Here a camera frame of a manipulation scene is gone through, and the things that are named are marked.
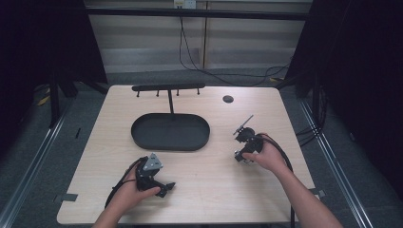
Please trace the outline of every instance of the black rod holder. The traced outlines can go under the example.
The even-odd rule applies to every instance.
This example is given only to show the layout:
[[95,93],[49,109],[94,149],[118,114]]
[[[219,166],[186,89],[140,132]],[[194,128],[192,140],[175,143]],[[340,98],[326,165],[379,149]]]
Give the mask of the black rod holder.
[[160,90],[168,91],[168,99],[169,99],[169,109],[172,114],[172,119],[175,120],[174,113],[174,104],[172,101],[172,89],[177,90],[177,96],[179,95],[180,89],[194,89],[198,90],[198,95],[200,94],[199,89],[204,88],[204,83],[195,83],[195,84],[173,84],[173,85],[135,85],[131,87],[131,89],[137,92],[137,97],[140,97],[141,91],[155,91],[157,90],[157,97],[159,96]]

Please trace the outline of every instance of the gray carpet floor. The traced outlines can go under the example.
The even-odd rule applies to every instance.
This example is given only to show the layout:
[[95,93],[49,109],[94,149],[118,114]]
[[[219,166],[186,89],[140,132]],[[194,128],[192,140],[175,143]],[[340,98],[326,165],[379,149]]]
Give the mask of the gray carpet floor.
[[[270,69],[269,73],[275,73],[277,70],[279,68]],[[207,86],[251,86],[261,82],[262,78],[250,75],[223,76],[217,74],[231,73],[262,76],[265,74],[266,69],[216,69],[210,70],[210,72],[214,72],[216,75],[206,75],[190,70],[109,74],[109,85],[104,86],[155,85],[177,82],[205,82]],[[282,77],[284,73],[285,71],[283,70],[279,74],[276,74],[276,77]],[[274,84],[267,79],[258,86],[273,86]],[[70,100],[64,98],[63,95],[61,96],[62,108],[68,102],[72,102],[72,105],[12,227],[63,227],[56,220],[61,204],[53,200],[56,195],[64,194],[67,191],[75,168],[86,146],[89,134],[106,97],[86,85],[77,84],[77,87],[79,93],[76,98]],[[1,210],[3,210],[4,205],[12,196],[41,145],[42,140],[48,133],[50,104],[36,105],[44,93],[45,90],[40,90],[35,94],[34,104],[32,104],[27,117],[22,122],[22,130],[18,140],[10,149],[6,159],[0,163]],[[280,91],[280,94],[295,132],[297,133],[309,126],[301,109],[299,99],[295,95],[294,87],[285,87]],[[334,149],[338,161],[358,198],[362,201],[373,226],[403,227],[402,201],[397,198],[391,186],[368,161],[365,151],[363,151],[361,146],[350,139],[349,131],[332,110],[331,106],[328,108],[323,132]],[[302,152],[317,189],[323,190],[326,193],[326,196],[321,200],[335,213],[344,227],[359,227],[318,143],[312,141],[304,145]],[[238,228],[263,226],[259,224],[221,224],[210,225],[209,227]],[[273,227],[289,227],[289,224],[275,224]]]

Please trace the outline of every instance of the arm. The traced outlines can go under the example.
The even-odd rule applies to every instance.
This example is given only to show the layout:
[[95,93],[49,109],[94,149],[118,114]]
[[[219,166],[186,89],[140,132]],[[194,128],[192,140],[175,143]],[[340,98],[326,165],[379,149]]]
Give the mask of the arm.
[[264,142],[259,154],[243,153],[242,156],[276,175],[302,227],[342,227],[332,212],[291,172],[272,144]]
[[160,192],[159,187],[154,187],[146,191],[139,191],[136,185],[136,166],[125,177],[126,183],[119,188],[113,196],[109,205],[101,213],[92,227],[116,227],[121,216],[130,208],[136,206],[141,200],[156,195]]

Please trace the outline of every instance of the metal rail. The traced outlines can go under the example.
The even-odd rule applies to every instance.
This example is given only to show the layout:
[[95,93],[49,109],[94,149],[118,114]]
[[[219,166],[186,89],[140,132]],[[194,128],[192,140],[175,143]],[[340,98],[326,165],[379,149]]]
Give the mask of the metal rail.
[[326,161],[329,163],[329,166],[333,174],[335,175],[338,186],[343,192],[343,195],[347,200],[347,203],[349,204],[359,227],[372,228],[373,225],[371,224],[367,212],[365,211],[365,208],[356,195],[353,186],[350,184],[343,169],[341,168],[341,165],[338,162],[337,156],[335,155],[332,147],[329,145],[329,142],[327,141],[325,135],[322,132],[317,132],[316,123],[312,117],[311,107],[304,100],[301,100],[300,104],[309,125],[311,126],[312,130],[314,130],[314,133],[317,135],[317,142],[319,143],[323,155],[325,156]]
[[59,118],[58,122],[56,122],[55,125],[48,131],[29,168],[27,169],[27,172],[19,182],[17,188],[14,190],[14,193],[10,197],[7,204],[4,206],[4,209],[0,215],[1,228],[9,228],[14,223],[14,220],[17,217],[17,214],[20,211],[24,200],[28,195],[36,176],[38,175],[43,163],[45,162],[45,159],[54,140],[56,139],[60,129],[62,128],[63,122],[65,121],[65,116],[70,109],[72,103],[73,99],[69,99],[67,107],[62,113],[62,116]]
[[138,9],[122,7],[87,6],[74,7],[34,7],[38,12],[85,13],[90,15],[122,15],[122,16],[165,16],[165,17],[205,17],[205,18],[238,18],[307,21],[313,16],[309,13],[264,12],[214,9]]

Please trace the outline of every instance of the white wall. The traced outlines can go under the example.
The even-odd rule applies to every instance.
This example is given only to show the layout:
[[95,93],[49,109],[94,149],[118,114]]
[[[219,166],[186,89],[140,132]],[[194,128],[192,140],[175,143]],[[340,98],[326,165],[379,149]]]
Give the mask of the white wall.
[[[173,8],[173,0],[86,0],[86,4]],[[198,9],[212,10],[308,12],[310,6],[309,0],[197,1]],[[90,15],[90,20],[106,72],[182,68],[179,18]],[[192,59],[198,67],[206,68],[285,65],[294,54],[303,24],[297,21],[183,18]],[[182,47],[182,61],[190,64],[185,46]]]

